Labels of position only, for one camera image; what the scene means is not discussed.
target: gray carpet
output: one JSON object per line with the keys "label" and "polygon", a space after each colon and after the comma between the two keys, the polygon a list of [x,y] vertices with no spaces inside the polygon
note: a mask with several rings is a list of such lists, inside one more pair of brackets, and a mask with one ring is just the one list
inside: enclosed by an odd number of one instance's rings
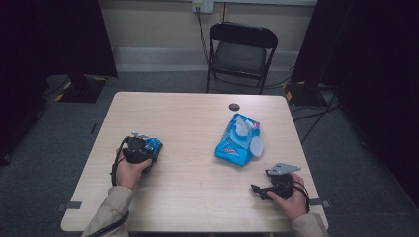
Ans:
{"label": "gray carpet", "polygon": [[[0,167],[0,236],[79,236],[60,229],[63,212],[56,208],[71,199],[115,93],[205,91],[206,73],[202,71],[124,72],[119,77],[109,79],[96,104],[59,103],[54,100],[58,92],[46,97],[42,117],[11,154],[11,165]],[[267,85],[287,77],[287,72],[271,72]],[[49,90],[64,80],[65,76],[50,77]],[[213,86],[216,90],[212,93],[257,93],[254,88],[223,82]],[[323,93],[326,100],[331,99],[332,91]],[[266,89],[264,94],[283,96],[284,92],[274,88]],[[293,117],[318,112],[296,110]],[[295,122],[301,139],[316,119]],[[325,209],[329,234],[419,236],[417,208],[387,169],[362,146],[362,141],[357,126],[338,108],[327,113],[303,143],[320,197],[332,205]]]}

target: wall outlet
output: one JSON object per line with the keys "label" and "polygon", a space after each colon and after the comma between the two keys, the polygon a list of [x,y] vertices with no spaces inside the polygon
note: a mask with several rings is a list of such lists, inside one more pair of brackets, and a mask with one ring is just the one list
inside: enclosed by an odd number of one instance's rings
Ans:
{"label": "wall outlet", "polygon": [[192,1],[192,12],[198,12],[197,8],[200,9],[200,12],[203,13],[203,1]]}
{"label": "wall outlet", "polygon": [[213,1],[192,1],[192,12],[196,13],[197,8],[200,13],[213,13]]}

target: cable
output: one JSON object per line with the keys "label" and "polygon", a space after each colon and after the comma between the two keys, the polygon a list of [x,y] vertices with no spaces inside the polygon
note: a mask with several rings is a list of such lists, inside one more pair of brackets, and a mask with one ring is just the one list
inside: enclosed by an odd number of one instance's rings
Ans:
{"label": "cable", "polygon": [[103,227],[102,229],[96,231],[95,233],[89,235],[89,237],[99,237],[103,234],[116,229],[117,227],[123,225],[129,218],[129,211],[119,220],[114,223],[109,224],[108,226]]}
{"label": "cable", "polygon": [[65,84],[65,82],[68,80],[68,74],[67,74],[67,77],[65,78],[65,80],[61,83],[61,85],[59,85],[57,88],[55,88],[55,89],[53,89],[52,91],[50,91],[50,92],[47,92],[47,93],[45,93],[45,94],[43,94],[43,96],[45,97],[45,96],[49,96],[50,94],[52,94],[52,93],[54,93],[54,92],[56,92],[56,91],[58,91],[62,86],[64,86],[64,84]]}
{"label": "cable", "polygon": [[112,183],[112,186],[116,186],[117,185],[117,168],[118,168],[118,164],[120,164],[120,162],[118,161],[118,158],[120,157],[120,154],[121,154],[121,151],[123,150],[124,144],[128,142],[128,139],[129,139],[129,137],[126,137],[121,142],[120,148],[118,149],[118,152],[117,152],[117,156],[115,157],[114,164],[112,165],[112,170],[111,170],[111,183]]}
{"label": "cable", "polygon": [[225,7],[227,6],[227,3],[224,2],[224,8],[222,9],[222,21],[225,22]]}
{"label": "cable", "polygon": [[293,188],[304,194],[304,196],[305,196],[305,210],[307,211],[307,213],[309,213],[310,212],[310,196],[308,195],[308,190],[301,183],[299,183],[299,182],[296,182],[296,183],[301,185],[302,188],[297,187],[297,186],[293,186]]}
{"label": "cable", "polygon": [[307,110],[307,109],[311,109],[311,110],[323,110],[323,107],[302,107],[302,108],[296,108],[294,110],[291,110],[291,114],[293,114],[296,111],[301,111],[301,110]]}
{"label": "cable", "polygon": [[207,65],[209,65],[209,57],[207,54],[206,40],[204,39],[203,26],[201,25],[201,14],[200,14],[201,9],[199,7],[196,7],[195,10],[197,11],[198,23],[200,24],[201,44],[203,45],[204,57],[206,58]]}
{"label": "cable", "polygon": [[300,120],[300,119],[306,119],[306,118],[311,118],[311,117],[316,117],[316,116],[319,116],[319,117],[317,118],[317,120],[314,122],[314,124],[311,126],[310,130],[307,132],[307,134],[306,134],[306,135],[304,136],[304,138],[302,139],[302,141],[301,141],[301,145],[305,142],[305,140],[308,138],[308,136],[309,136],[309,135],[311,134],[311,132],[314,130],[315,126],[318,124],[318,122],[321,120],[321,118],[323,118],[323,116],[324,116],[324,115],[326,115],[326,113],[327,113],[327,112],[331,112],[331,111],[333,111],[333,110],[335,110],[335,109],[339,108],[340,104],[338,104],[338,105],[337,105],[336,107],[334,107],[333,109],[330,109],[330,107],[332,106],[333,101],[334,101],[334,99],[335,99],[335,97],[336,97],[336,92],[337,92],[337,91],[335,91],[335,92],[333,93],[333,97],[332,97],[332,99],[330,99],[329,105],[326,107],[326,109],[325,109],[323,112],[318,113],[318,114],[315,114],[315,115],[310,115],[310,116],[306,116],[306,117],[296,118],[296,119],[294,119],[294,120],[293,120],[293,121],[297,121],[297,120]]}
{"label": "cable", "polygon": [[285,82],[287,82],[288,80],[290,80],[293,77],[293,69],[294,68],[295,68],[295,66],[292,66],[289,69],[290,77],[288,77],[285,80],[282,80],[281,82],[277,82],[277,83],[274,83],[272,85],[266,85],[266,86],[264,86],[264,89],[276,89],[276,88],[282,88],[282,87],[284,87],[284,85],[286,84]]}

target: power cord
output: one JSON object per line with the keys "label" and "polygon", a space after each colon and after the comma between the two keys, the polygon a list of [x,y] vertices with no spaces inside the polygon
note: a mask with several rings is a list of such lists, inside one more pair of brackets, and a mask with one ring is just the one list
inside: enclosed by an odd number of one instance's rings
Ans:
{"label": "power cord", "polygon": [[207,66],[208,66],[209,65],[209,57],[208,57],[208,53],[207,53],[206,40],[204,39],[204,34],[203,34],[203,26],[201,25],[201,13],[200,13],[201,8],[196,7],[195,10],[197,11],[198,23],[200,24],[201,44],[203,45],[204,57],[206,58],[206,63],[207,63]]}
{"label": "power cord", "polygon": [[288,77],[285,80],[282,80],[280,82],[271,84],[271,85],[266,85],[264,86],[264,89],[277,89],[277,88],[283,88],[284,85],[286,85],[286,83],[291,80],[291,78],[293,77],[293,69],[295,68],[295,66],[290,67],[289,72],[290,72],[290,77]]}
{"label": "power cord", "polygon": [[222,11],[222,20],[225,21],[225,8],[227,7],[227,3],[224,2],[224,7],[223,7],[223,11]]}
{"label": "power cord", "polygon": [[308,138],[308,136],[309,136],[309,135],[311,134],[311,132],[314,130],[315,126],[318,124],[318,122],[321,120],[321,118],[323,118],[323,116],[324,116],[324,115],[326,115],[326,113],[327,113],[327,112],[334,111],[334,110],[336,110],[337,108],[339,108],[339,107],[340,107],[340,103],[339,103],[337,106],[335,106],[334,108],[330,109],[330,107],[332,106],[333,101],[334,101],[334,99],[335,99],[335,97],[336,97],[336,93],[337,93],[337,90],[335,90],[335,91],[334,91],[333,96],[332,96],[332,99],[330,99],[329,104],[327,105],[326,109],[325,109],[323,112],[321,112],[321,113],[317,113],[317,114],[314,114],[314,115],[310,115],[310,116],[305,116],[305,117],[301,117],[301,118],[296,118],[296,119],[294,119],[294,120],[293,120],[293,121],[298,121],[298,120],[301,120],[301,119],[307,119],[307,118],[311,118],[311,117],[316,117],[316,116],[319,116],[319,117],[317,118],[317,120],[314,122],[314,124],[311,126],[310,130],[307,132],[307,134],[306,134],[306,135],[304,136],[304,138],[302,139],[302,141],[301,141],[301,145],[305,142],[305,140]]}
{"label": "power cord", "polygon": [[323,107],[301,107],[301,108],[296,108],[294,110],[291,110],[291,114],[293,114],[296,111],[301,111],[301,110],[323,110]]}

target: metal object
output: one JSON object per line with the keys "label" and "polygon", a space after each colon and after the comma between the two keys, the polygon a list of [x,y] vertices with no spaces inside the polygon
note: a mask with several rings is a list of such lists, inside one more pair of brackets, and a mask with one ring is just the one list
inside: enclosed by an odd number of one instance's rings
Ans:
{"label": "metal object", "polygon": [[148,135],[139,134],[138,132],[135,132],[135,131],[133,131],[131,134],[132,134],[135,138],[138,138],[138,139],[148,138]]}
{"label": "metal object", "polygon": [[299,170],[301,170],[301,168],[298,166],[288,165],[284,163],[277,163],[274,165],[274,167],[272,167],[271,170],[267,171],[267,174],[268,175],[284,175],[284,174],[289,174],[291,172],[299,171]]}

